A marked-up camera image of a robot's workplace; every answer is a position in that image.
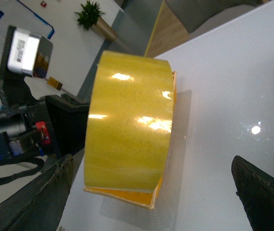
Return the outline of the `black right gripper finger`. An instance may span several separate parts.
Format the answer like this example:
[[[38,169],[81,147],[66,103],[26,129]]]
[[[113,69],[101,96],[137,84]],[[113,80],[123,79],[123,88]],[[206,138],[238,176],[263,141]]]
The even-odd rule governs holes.
[[[238,155],[231,172],[252,229],[274,231],[274,178]]]

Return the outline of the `other arm gripper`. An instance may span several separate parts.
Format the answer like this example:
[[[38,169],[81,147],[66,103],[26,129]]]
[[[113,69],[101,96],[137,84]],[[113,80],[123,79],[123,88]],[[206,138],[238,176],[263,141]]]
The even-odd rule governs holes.
[[[71,155],[85,145],[88,111],[88,103],[66,94],[0,110],[0,160],[64,156],[0,203],[0,231],[57,230],[72,186]]]

